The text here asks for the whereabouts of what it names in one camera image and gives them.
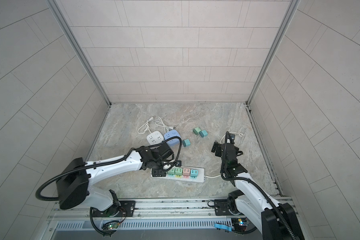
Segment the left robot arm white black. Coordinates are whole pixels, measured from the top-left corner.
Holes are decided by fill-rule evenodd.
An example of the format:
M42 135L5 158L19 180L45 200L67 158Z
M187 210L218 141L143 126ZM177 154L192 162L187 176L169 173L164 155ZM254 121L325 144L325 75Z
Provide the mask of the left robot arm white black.
M125 155L101 161L85 162L77 158L63 172L36 190L35 197L40 201L57 201L62 210L69 210L80 204L90 207L90 222L96 232L103 237L111 237L117 230L103 230L96 226L93 219L95 210L106 212L115 208L122 212L125 219L127 212L113 190L104 191L94 184L126 172L151 169L154 174L164 176L175 167L179 153L174 153L167 141L150 146L131 148Z

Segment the teal plug adapter small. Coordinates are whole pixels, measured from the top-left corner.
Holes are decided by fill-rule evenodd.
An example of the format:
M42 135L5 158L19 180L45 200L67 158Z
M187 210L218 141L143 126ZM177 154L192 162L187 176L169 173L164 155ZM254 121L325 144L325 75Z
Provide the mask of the teal plug adapter small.
M191 169L191 171L190 171L190 177L191 177L191 178L197 178L198 175L199 175L198 170L196 170L196 169Z

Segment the pink plug adapter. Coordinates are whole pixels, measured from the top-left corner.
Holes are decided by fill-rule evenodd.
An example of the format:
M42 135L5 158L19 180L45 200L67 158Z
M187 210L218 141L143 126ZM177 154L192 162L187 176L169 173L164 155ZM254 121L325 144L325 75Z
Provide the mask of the pink plug adapter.
M189 168L183 168L183 176L185 176L186 178L189 178L190 171L191 171L191 169L189 169Z

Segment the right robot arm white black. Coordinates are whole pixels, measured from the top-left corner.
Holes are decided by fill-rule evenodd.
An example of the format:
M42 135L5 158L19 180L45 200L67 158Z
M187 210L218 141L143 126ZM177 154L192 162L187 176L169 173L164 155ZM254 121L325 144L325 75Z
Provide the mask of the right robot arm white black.
M228 206L233 214L246 216L264 240L303 240L304 234L295 210L288 203L282 204L267 194L251 177L248 170L238 162L243 154L235 146L235 137L225 133L223 144L215 141L211 150L221 158L220 174L231 182L236 191L229 193Z

